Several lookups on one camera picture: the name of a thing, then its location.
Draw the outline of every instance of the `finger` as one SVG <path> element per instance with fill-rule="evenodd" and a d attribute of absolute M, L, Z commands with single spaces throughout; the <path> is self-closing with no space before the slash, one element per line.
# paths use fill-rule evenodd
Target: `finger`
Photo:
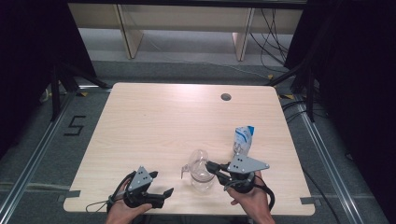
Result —
<path fill-rule="evenodd" d="M 239 204 L 239 202 L 237 202 L 236 200 L 233 200 L 233 201 L 231 202 L 231 205 L 236 205 L 236 204 Z"/>
<path fill-rule="evenodd" d="M 260 172 L 260 171 L 254 172 L 254 175 L 256 175 L 256 176 L 262 178 L 262 172 Z"/>
<path fill-rule="evenodd" d="M 227 188 L 227 193 L 231 196 L 231 197 L 235 197 L 235 193 L 236 193 L 236 190 L 235 189 L 233 189 L 233 188 Z"/>
<path fill-rule="evenodd" d="M 126 179 L 125 182 L 122 183 L 120 190 L 124 190 L 128 185 L 129 181 L 131 181 L 131 178 Z"/>
<path fill-rule="evenodd" d="M 151 203 L 143 203 L 142 205 L 137 207 L 137 211 L 139 214 L 143 214 L 147 212 L 149 209 L 151 209 L 152 204 Z"/>

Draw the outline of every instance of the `wrist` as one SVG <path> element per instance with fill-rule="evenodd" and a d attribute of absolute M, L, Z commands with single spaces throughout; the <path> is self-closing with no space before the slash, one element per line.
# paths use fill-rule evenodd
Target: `wrist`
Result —
<path fill-rule="evenodd" d="M 272 219 L 271 215 L 269 217 L 262 217 L 254 221 L 255 224 L 275 224 L 275 221 Z"/>
<path fill-rule="evenodd" d="M 128 224 L 131 223 L 132 219 L 126 217 L 113 217 L 108 216 L 106 219 L 106 224 Z"/>

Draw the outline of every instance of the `black tape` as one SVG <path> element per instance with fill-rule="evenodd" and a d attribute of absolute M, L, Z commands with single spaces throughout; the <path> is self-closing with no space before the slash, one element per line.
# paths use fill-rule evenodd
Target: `black tape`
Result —
<path fill-rule="evenodd" d="M 300 198 L 301 204 L 312 204 L 315 200 L 312 197 Z"/>
<path fill-rule="evenodd" d="M 277 97 L 279 99 L 288 99 L 288 100 L 294 99 L 294 96 L 292 94 L 279 94 Z"/>
<path fill-rule="evenodd" d="M 77 128 L 78 132 L 77 133 L 64 133 L 64 136 L 79 136 L 84 125 L 75 125 L 73 123 L 74 123 L 75 119 L 85 119 L 85 118 L 86 118 L 86 116 L 74 116 L 69 123 L 69 128 Z"/>
<path fill-rule="evenodd" d="M 65 195 L 59 195 L 58 203 L 64 203 L 66 198 L 78 198 L 81 190 L 68 191 Z"/>

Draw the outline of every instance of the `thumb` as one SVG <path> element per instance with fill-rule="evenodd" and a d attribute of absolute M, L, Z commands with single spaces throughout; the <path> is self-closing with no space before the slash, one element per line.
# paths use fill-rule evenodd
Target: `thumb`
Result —
<path fill-rule="evenodd" d="M 152 207 L 151 203 L 143 203 L 142 205 L 137 207 L 137 209 L 139 211 L 139 214 L 143 214 L 143 213 L 147 212 L 151 207 Z"/>
<path fill-rule="evenodd" d="M 236 192 L 233 188 L 227 188 L 227 193 L 232 197 L 235 198 L 238 196 L 238 192 Z"/>
<path fill-rule="evenodd" d="M 236 204 L 239 204 L 239 202 L 238 202 L 237 200 L 233 200 L 233 201 L 231 202 L 231 205 L 236 205 Z"/>

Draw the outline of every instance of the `gray floor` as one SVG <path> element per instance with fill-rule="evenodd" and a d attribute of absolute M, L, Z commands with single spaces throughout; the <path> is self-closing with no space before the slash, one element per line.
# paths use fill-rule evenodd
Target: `gray floor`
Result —
<path fill-rule="evenodd" d="M 231 34 L 195 32 L 145 32 L 144 39 L 133 60 L 125 57 L 124 46 L 119 31 L 81 29 L 94 68 L 99 78 L 109 84 L 118 81 L 129 82 L 168 82 L 168 83 L 207 83 L 233 85 L 263 85 L 268 76 L 278 77 L 281 73 L 263 68 L 261 51 L 250 39 L 243 62 L 237 62 L 234 55 Z M 288 46 L 290 35 L 280 35 L 281 43 Z M 264 55 L 267 66 L 282 70 L 271 57 Z M 279 94 L 290 93 L 292 79 L 276 86 Z M 81 80 L 81 85 L 90 83 Z M 106 214 L 67 213 L 63 210 L 59 196 L 65 195 L 89 144 L 94 127 L 106 103 L 108 91 L 87 90 L 88 95 L 71 97 L 70 105 L 64 112 L 53 138 L 35 173 L 23 193 L 18 206 L 8 223 L 100 223 Z M 282 99 L 281 104 L 293 100 Z M 345 153 L 347 149 L 337 135 L 326 112 L 320 104 L 315 104 L 316 126 L 329 150 L 342 177 L 343 183 L 352 195 L 357 210 L 364 223 L 388 223 L 375 198 L 366 186 L 359 170 Z M 298 113 L 293 106 L 285 111 L 285 118 Z M 0 196 L 5 199 L 12 184 L 18 181 L 25 164 L 39 145 L 41 137 L 50 125 L 51 101 L 38 107 L 26 125 L 19 143 L 11 148 L 0 161 Z M 74 116 L 76 124 L 84 128 L 78 136 L 65 136 L 74 133 L 69 123 Z M 289 122 L 301 165 L 312 176 L 329 200 L 341 223 L 350 223 L 339 195 L 332 185 L 326 169 L 318 155 L 302 116 Z M 312 217 L 275 216 L 277 223 L 335 223 L 334 215 L 318 188 L 306 177 L 313 198 L 317 201 L 316 213 Z M 213 217 L 202 217 L 201 223 L 220 223 Z M 150 223 L 176 223 L 190 220 L 186 217 L 150 217 Z"/>

